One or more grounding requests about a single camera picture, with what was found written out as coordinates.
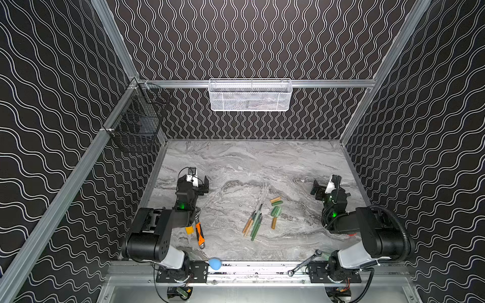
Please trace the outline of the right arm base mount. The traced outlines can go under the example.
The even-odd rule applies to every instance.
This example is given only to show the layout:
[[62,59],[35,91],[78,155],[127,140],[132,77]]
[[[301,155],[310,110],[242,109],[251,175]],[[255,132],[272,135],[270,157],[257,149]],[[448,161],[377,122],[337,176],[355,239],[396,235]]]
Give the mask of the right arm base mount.
[[328,261],[312,261],[305,273],[312,284],[360,284],[362,282],[358,270],[340,268],[328,265]]

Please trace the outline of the light green pen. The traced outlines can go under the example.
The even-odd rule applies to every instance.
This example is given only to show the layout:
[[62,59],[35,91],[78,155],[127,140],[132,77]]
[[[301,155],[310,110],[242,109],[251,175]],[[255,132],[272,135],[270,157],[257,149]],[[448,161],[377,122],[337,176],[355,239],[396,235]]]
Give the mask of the light green pen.
[[261,224],[261,218],[262,218],[262,214],[261,212],[256,216],[256,220],[255,220],[255,224],[253,226],[253,229],[251,231],[251,240],[253,241],[254,238],[256,237],[256,234],[257,234],[257,230],[258,228],[260,227],[260,224]]

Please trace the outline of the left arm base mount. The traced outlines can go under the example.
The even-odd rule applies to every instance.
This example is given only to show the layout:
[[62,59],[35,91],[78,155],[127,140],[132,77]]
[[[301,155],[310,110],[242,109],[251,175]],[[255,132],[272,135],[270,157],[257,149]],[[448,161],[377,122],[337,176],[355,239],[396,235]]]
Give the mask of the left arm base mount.
[[156,271],[155,281],[159,284],[205,284],[209,264],[204,261],[190,261],[181,269],[161,268]]

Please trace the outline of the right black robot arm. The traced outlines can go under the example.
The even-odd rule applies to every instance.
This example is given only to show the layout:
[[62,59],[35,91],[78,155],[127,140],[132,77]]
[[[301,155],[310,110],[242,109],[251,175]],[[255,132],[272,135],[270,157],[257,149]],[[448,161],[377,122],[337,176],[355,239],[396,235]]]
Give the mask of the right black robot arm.
[[406,261],[416,244],[405,224],[393,211],[381,205],[357,207],[348,212],[347,199],[351,194],[341,186],[341,180],[341,176],[332,175],[326,186],[313,181],[310,192],[323,203],[322,226],[329,233],[359,234],[361,237],[358,243],[330,255],[329,270],[335,273]]

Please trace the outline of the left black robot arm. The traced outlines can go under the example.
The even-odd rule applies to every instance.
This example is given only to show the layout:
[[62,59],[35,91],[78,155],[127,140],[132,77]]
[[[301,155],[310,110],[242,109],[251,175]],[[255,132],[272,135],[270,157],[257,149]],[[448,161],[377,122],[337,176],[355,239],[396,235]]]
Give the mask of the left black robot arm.
[[137,263],[151,263],[168,270],[181,270],[187,253],[171,245],[173,229],[194,227],[198,245],[205,247],[198,198],[210,189],[208,178],[187,173],[178,178],[176,202],[172,208],[140,208],[123,246],[123,256]]

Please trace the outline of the light green pen cap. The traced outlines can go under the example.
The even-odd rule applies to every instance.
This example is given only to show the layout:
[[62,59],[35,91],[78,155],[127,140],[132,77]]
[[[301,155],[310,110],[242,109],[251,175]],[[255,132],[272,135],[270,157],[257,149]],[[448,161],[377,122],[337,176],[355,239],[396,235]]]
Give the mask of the light green pen cap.
[[277,211],[275,212],[275,218],[278,218],[282,213],[282,207],[278,206]]

